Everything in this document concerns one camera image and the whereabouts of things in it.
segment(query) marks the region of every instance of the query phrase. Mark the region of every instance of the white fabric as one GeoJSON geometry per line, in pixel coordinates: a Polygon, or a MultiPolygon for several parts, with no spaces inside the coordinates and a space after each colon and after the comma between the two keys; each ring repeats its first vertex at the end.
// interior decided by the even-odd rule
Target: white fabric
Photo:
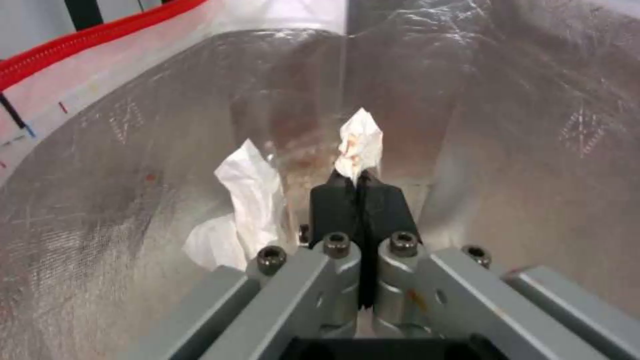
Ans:
{"type": "Polygon", "coordinates": [[[213,271],[226,265],[244,271],[246,257],[236,233],[234,214],[213,218],[191,231],[182,250],[194,263],[213,271]]]}
{"type": "Polygon", "coordinates": [[[335,169],[356,185],[363,170],[378,168],[382,158],[382,131],[364,109],[358,110],[340,128],[342,142],[335,169]]]}

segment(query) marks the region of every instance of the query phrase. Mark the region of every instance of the wrinkled fabric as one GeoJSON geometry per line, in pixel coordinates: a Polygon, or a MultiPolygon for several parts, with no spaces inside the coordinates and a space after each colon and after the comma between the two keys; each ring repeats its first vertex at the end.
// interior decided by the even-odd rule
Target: wrinkled fabric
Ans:
{"type": "Polygon", "coordinates": [[[360,107],[428,246],[545,263],[640,316],[631,15],[568,0],[353,0],[348,37],[229,33],[149,69],[0,189],[0,357],[115,357],[204,273],[180,248],[230,212],[220,162],[246,138],[274,154],[304,223],[360,107]]]}

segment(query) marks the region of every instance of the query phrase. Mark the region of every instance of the black strip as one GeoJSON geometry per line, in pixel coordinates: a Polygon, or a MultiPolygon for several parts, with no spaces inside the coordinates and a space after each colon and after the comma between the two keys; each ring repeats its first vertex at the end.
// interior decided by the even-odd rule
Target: black strip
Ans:
{"type": "Polygon", "coordinates": [[[84,30],[104,23],[97,0],[65,0],[76,30],[84,30]]]}
{"type": "Polygon", "coordinates": [[[15,108],[9,102],[9,99],[7,99],[4,96],[4,94],[1,92],[0,92],[0,104],[4,106],[4,109],[6,110],[6,112],[8,112],[9,115],[11,115],[11,119],[13,119],[13,121],[15,122],[16,125],[18,125],[19,128],[24,129],[25,127],[27,127],[27,124],[25,124],[24,121],[22,121],[22,119],[20,118],[20,115],[18,115],[18,112],[15,111],[15,108]]]}

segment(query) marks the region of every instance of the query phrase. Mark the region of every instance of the crumpled paper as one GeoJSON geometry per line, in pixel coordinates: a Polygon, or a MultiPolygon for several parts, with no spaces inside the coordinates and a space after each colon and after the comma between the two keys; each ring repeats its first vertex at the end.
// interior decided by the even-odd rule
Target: crumpled paper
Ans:
{"type": "Polygon", "coordinates": [[[213,218],[191,230],[182,250],[194,263],[213,271],[218,265],[244,270],[247,259],[236,233],[233,213],[213,218]]]}
{"type": "Polygon", "coordinates": [[[382,130],[371,114],[360,108],[340,128],[342,142],[335,169],[356,185],[363,170],[379,168],[382,159],[382,130]]]}
{"type": "Polygon", "coordinates": [[[231,194],[234,213],[196,226],[183,250],[209,270],[218,265],[244,270],[248,259],[282,237],[278,225],[285,198],[280,176],[251,140],[229,155],[215,174],[231,194]]]}

